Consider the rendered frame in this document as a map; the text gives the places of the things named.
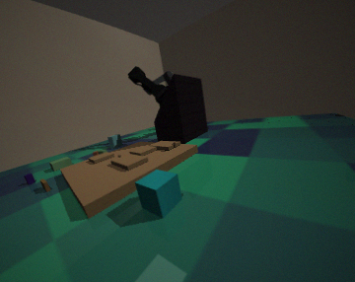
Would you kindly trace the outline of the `teal cube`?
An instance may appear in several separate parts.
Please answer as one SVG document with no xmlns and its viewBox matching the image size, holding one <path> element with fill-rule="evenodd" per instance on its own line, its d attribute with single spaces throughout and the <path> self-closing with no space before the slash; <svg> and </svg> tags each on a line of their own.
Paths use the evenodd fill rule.
<svg viewBox="0 0 355 282">
<path fill-rule="evenodd" d="M 142 208 L 162 218 L 182 201 L 178 174 L 155 170 L 135 185 Z"/>
</svg>

